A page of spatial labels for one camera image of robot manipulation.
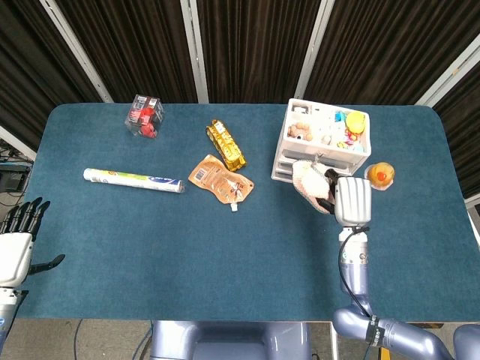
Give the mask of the right black-white robot hand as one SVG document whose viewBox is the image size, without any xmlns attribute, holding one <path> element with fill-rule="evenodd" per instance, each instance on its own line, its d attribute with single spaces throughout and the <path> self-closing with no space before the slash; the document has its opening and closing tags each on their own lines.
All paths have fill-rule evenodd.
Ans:
<svg viewBox="0 0 480 360">
<path fill-rule="evenodd" d="M 334 215 L 342 227 L 363 227 L 371 221 L 371 182 L 364 178 L 343 176 L 334 169 L 325 172 L 327 197 L 316 197 L 316 204 L 328 214 Z"/>
</svg>

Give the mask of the left black-white robot hand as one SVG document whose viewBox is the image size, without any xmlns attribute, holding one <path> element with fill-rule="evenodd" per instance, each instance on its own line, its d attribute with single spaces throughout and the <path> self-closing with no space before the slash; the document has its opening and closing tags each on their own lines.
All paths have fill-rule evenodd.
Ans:
<svg viewBox="0 0 480 360">
<path fill-rule="evenodd" d="M 1 219 L 1 287 L 15 289 L 29 275 L 54 269 L 65 258 L 59 254 L 49 262 L 32 263 L 32 252 L 44 213 L 50 202 L 41 197 L 15 205 Z"/>
</svg>

